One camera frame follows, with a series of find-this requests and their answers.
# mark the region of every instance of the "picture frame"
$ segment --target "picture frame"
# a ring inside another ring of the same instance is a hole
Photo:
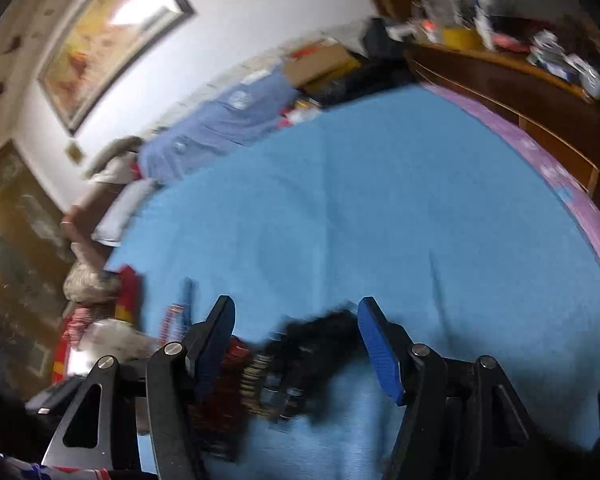
[[[194,14],[188,0],[87,0],[38,75],[68,133],[77,133],[132,63]]]

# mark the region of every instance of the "painting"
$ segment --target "painting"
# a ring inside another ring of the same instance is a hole
[[[69,133],[135,59],[193,13],[187,0],[88,0],[39,76]]]

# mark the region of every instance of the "cardboard box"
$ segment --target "cardboard box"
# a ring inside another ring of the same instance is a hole
[[[286,62],[282,71],[289,82],[300,88],[342,66],[351,66],[356,59],[339,43],[324,46],[312,54]]]

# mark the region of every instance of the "yellow container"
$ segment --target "yellow container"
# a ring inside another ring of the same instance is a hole
[[[442,27],[442,43],[458,50],[484,50],[480,35],[474,28]]]

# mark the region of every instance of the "pink fabric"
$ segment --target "pink fabric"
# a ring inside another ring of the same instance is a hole
[[[600,261],[600,211],[580,184],[557,160],[523,130],[484,105],[440,86],[432,84],[423,86],[483,122],[516,150],[546,180],[571,211]]]

